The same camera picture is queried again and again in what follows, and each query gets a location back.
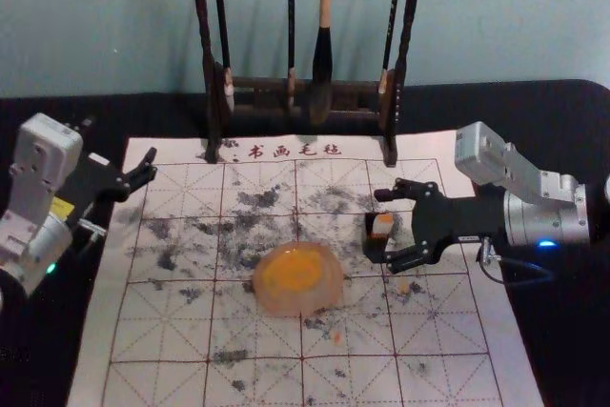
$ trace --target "blue wall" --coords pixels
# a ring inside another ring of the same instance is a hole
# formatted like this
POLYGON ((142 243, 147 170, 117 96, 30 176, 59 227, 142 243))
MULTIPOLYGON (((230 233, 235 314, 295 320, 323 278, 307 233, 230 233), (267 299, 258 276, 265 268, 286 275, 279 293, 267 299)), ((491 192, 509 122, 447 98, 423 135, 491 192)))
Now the blue wall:
MULTIPOLYGON (((390 0, 334 1, 335 77, 377 79, 390 0)), ((225 2, 234 73, 284 76, 286 0, 225 2)), ((301 77, 317 2, 296 0, 301 77)), ((200 59, 193 0, 0 0, 0 96, 202 91, 200 59)), ((610 0, 419 0, 408 83, 541 78, 610 87, 610 0)))

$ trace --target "calligraphy felt pad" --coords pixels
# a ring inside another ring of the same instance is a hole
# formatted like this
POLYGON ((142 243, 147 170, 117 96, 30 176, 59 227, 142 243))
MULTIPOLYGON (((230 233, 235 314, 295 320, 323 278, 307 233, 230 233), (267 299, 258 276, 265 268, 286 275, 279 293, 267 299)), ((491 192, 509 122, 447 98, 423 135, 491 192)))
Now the calligraphy felt pad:
POLYGON ((541 405, 477 245, 401 275, 361 251, 371 211, 393 213, 390 248, 412 242, 413 202, 373 199, 397 177, 473 195, 454 140, 399 136, 388 169, 371 137, 230 139, 218 164, 205 163, 198 139, 133 138, 125 169, 155 146, 158 175, 114 209, 69 405, 541 405), (254 268, 296 240, 333 250, 342 304, 267 315, 254 268))

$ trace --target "cable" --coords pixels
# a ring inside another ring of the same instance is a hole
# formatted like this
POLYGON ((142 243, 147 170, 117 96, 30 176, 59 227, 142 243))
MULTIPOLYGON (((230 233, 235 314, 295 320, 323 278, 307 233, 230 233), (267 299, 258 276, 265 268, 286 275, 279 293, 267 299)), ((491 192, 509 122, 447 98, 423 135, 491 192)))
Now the cable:
POLYGON ((485 263, 483 262, 482 255, 477 257, 477 262, 478 262, 478 265, 480 266, 480 269, 483 271, 483 273, 485 274, 485 276, 487 278, 489 278, 490 280, 492 280, 495 283, 504 285, 506 287, 515 288, 515 287, 522 287, 522 286, 531 286, 531 285, 536 285, 536 284, 543 283, 546 281, 552 281, 553 279, 555 279, 555 274, 553 274, 548 269, 544 269, 543 267, 540 267, 538 264, 534 264, 532 262, 527 262, 527 261, 521 261, 519 259, 510 259, 510 258, 501 257, 498 260, 498 262, 505 262, 506 264, 509 264, 509 265, 512 265, 515 267, 521 267, 523 269, 529 269, 530 271, 535 271, 538 274, 540 274, 540 278, 532 279, 532 280, 504 281, 504 280, 495 278, 493 275, 491 275, 489 273, 489 271, 485 268, 485 263))

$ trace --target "black table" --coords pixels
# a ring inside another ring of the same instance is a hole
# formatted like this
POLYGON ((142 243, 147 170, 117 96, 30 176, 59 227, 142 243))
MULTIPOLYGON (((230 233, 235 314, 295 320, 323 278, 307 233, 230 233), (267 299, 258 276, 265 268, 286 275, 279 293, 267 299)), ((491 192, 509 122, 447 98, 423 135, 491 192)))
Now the black table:
MULTIPOLYGON (((7 203, 6 171, 17 129, 34 113, 64 122, 95 115, 86 149, 121 165, 130 136, 205 133, 202 100, 196 94, 0 99, 0 209, 7 203)), ((456 129, 481 120, 542 169, 587 183, 610 173, 610 91, 600 85, 581 80, 439 85, 410 88, 405 100, 401 133, 456 129)), ((257 129, 251 121, 230 134, 257 129)), ((265 129, 280 133, 274 125, 265 129)), ((99 208, 95 222, 107 224, 111 210, 99 208)), ((609 254, 608 243, 559 249, 537 258, 557 272, 557 281, 509 291, 548 405, 610 405, 609 254)), ((76 250, 65 255, 27 306, 2 318, 0 405, 66 403, 100 255, 101 247, 85 257, 76 250)))

